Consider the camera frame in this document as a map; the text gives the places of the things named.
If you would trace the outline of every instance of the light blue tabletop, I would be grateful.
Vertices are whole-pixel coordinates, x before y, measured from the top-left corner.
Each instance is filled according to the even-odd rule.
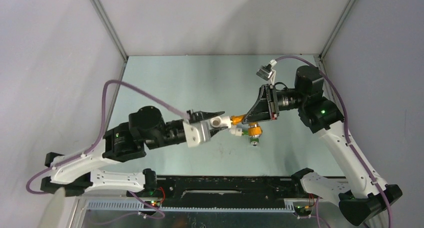
[[[186,111],[242,115],[254,104],[259,87],[256,76],[261,65],[279,55],[231,56],[131,56],[123,81]],[[315,63],[312,55],[302,58]],[[294,86],[296,69],[303,63],[282,60],[276,66],[276,82]],[[165,122],[178,116],[132,90],[121,87],[109,128],[128,121],[128,115],[147,105],[158,107]],[[282,111],[276,121],[260,123],[259,146],[247,136],[221,131],[208,143],[188,148],[185,143],[155,150],[147,156],[108,166],[108,171],[138,172],[145,168],[158,175],[277,175],[289,176],[309,167],[327,176],[343,175],[327,147],[303,125],[297,110]]]

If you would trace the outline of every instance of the gray wall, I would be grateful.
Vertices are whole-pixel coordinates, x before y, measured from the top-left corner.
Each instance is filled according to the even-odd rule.
[[[94,142],[103,83],[122,64],[90,0],[0,0],[1,227],[37,226],[52,196],[27,193],[27,180],[46,153]]]
[[[325,57],[356,141],[403,190],[394,227],[422,225],[423,51],[423,0],[359,0]]]

